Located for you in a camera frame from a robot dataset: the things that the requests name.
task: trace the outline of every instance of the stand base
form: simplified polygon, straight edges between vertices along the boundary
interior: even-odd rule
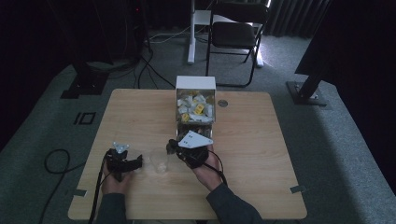
[[[319,90],[316,90],[315,93],[308,99],[300,97],[299,91],[303,84],[303,82],[286,82],[290,95],[296,105],[328,105],[328,103],[323,99]]]
[[[78,75],[70,85],[69,90],[62,93],[61,99],[77,99],[80,95],[100,95],[106,85],[109,73],[95,73],[91,86],[79,86]]]

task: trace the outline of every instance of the yellow label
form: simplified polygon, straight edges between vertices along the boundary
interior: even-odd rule
[[[185,114],[181,115],[181,121],[187,122],[187,121],[189,121],[189,119],[190,119],[189,114],[185,113]]]
[[[194,109],[194,113],[197,115],[202,114],[202,111],[204,110],[205,106],[202,104],[198,104],[195,109]]]

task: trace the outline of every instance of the gray carpet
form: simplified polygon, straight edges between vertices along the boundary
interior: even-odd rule
[[[306,79],[306,76],[294,75],[294,70],[308,44],[309,39],[265,36],[261,48],[265,65],[256,70],[252,84],[244,89],[218,87],[218,90],[266,91],[272,96],[297,179],[306,187],[303,197],[308,215],[301,223],[396,223],[395,195],[336,88],[320,83],[318,89],[328,102],[326,107],[295,105],[290,97],[285,83]],[[187,64],[186,38],[173,38],[151,46],[154,55],[150,65],[170,82],[175,84],[176,76],[205,75],[205,43],[197,41],[193,65]],[[147,49],[143,56],[149,59]],[[223,56],[214,55],[211,61],[211,76],[228,81],[248,78],[249,63],[236,62],[235,56],[220,57]],[[103,63],[92,65],[109,67]],[[140,63],[131,70],[112,73],[102,95],[81,95],[75,100],[60,99],[76,74],[72,66],[52,80],[0,154],[0,223],[38,223],[61,177],[46,172],[46,155],[53,149],[64,148],[70,152],[70,168],[83,163],[88,158],[109,95],[117,88],[137,88],[136,78],[142,68]],[[152,70],[143,72],[140,88],[173,89]],[[78,113],[95,113],[93,123],[75,124]],[[65,154],[54,154],[49,158],[49,168],[62,170],[65,158]],[[82,168],[78,168],[65,175],[43,223],[86,223],[67,216],[81,173]],[[293,222],[279,220],[277,223]]]

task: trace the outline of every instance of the clear plastic cup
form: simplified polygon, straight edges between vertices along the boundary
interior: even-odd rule
[[[149,159],[157,174],[164,174],[168,168],[168,154],[165,148],[155,148],[150,152]]]

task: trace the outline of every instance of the chair leg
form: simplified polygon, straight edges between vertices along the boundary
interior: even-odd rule
[[[252,62],[252,65],[251,65],[251,70],[250,70],[250,77],[249,77],[248,82],[246,84],[216,83],[216,85],[223,86],[223,87],[240,87],[240,88],[245,88],[246,86],[250,85],[251,81],[253,80],[254,68],[256,67],[257,54],[258,54],[258,51],[255,50],[255,53],[254,53],[254,56],[253,56],[253,62]]]
[[[250,56],[251,51],[252,51],[252,49],[250,49],[250,50],[248,51],[248,54],[247,54],[247,57],[246,57],[245,60],[244,60],[244,63],[248,60],[248,57]]]
[[[210,58],[210,40],[207,41],[207,50],[206,50],[206,71],[205,76],[209,76],[209,58]]]

